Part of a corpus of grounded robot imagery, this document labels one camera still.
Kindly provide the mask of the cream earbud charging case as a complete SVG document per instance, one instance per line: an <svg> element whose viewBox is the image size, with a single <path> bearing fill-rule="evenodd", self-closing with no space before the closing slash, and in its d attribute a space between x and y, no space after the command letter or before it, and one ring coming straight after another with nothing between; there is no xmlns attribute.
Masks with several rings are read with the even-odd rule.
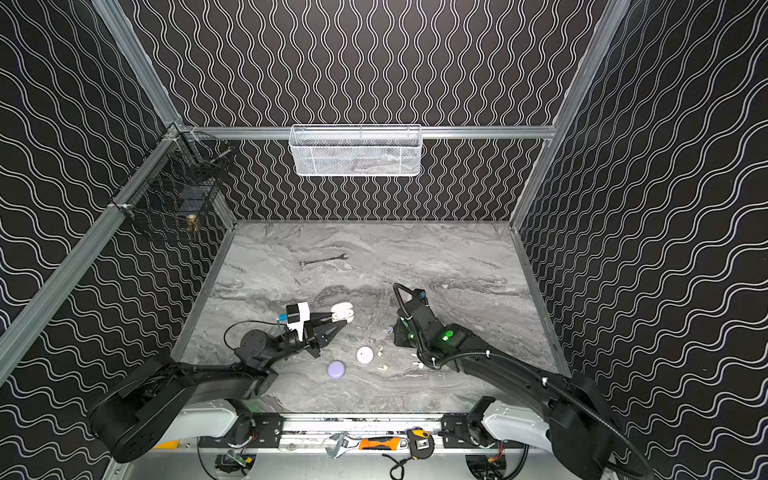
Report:
<svg viewBox="0 0 768 480"><path fill-rule="evenodd" d="M354 320L354 309L350 302L341 302L331 307L333 322L351 322Z"/></svg>

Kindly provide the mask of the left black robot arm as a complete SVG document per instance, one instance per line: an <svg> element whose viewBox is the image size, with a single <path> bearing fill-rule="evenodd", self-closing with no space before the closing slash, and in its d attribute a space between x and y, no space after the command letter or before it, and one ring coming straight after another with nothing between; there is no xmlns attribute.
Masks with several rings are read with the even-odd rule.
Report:
<svg viewBox="0 0 768 480"><path fill-rule="evenodd" d="M306 320L289 308L278 336L247 332L235 348L237 362L196 365L157 354L108 393L87 414L90 433L112 458L128 463L154 447L185 437L219 437L240 444L250 435L244 400L265 394L278 377L274 366L306 352L320 356L354 318L351 307L311 313Z"/></svg>

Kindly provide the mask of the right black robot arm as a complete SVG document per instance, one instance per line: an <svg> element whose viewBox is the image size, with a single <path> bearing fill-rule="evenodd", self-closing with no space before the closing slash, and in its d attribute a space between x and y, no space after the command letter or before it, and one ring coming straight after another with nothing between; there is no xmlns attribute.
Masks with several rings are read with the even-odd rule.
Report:
<svg viewBox="0 0 768 480"><path fill-rule="evenodd" d="M547 424L544 437L571 473L598 479L609 469L627 477L652 479L649 460L610 419L610 408L592 380L536 368L492 347L471 330L443 325L423 290L393 285L399 322L425 367L450 368L516 396Z"/></svg>

